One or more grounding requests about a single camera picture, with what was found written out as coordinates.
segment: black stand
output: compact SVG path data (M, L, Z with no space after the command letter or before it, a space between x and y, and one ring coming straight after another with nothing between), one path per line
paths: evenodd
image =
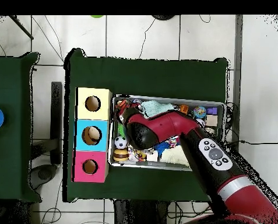
M50 152L51 164L61 163L62 83L52 82L50 139L31 146L31 160Z

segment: yellow cube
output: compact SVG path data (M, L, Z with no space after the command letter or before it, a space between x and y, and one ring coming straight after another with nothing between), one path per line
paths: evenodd
M109 120L112 93L108 89L76 88L79 120Z

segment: circular hole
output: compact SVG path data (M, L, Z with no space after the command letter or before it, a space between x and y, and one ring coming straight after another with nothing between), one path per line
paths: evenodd
M82 139L87 145L97 145L101 139L101 131L96 126L89 126L83 130Z
M95 160L86 160L83 163L83 170L85 173L93 174L96 173L98 165Z
M98 111L100 104L100 99L96 96L89 96L85 101L85 107L88 111Z

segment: pink cube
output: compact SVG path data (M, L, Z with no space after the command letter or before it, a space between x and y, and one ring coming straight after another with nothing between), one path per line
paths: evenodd
M97 167L88 173L84 163L92 161ZM72 181L73 182L95 182L103 183L108 173L107 152L101 151L76 151L73 157Z

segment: toy burger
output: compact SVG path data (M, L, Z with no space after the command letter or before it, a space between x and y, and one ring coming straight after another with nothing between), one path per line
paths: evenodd
M127 149L115 149L113 159L117 162L124 162L125 160L128 160Z

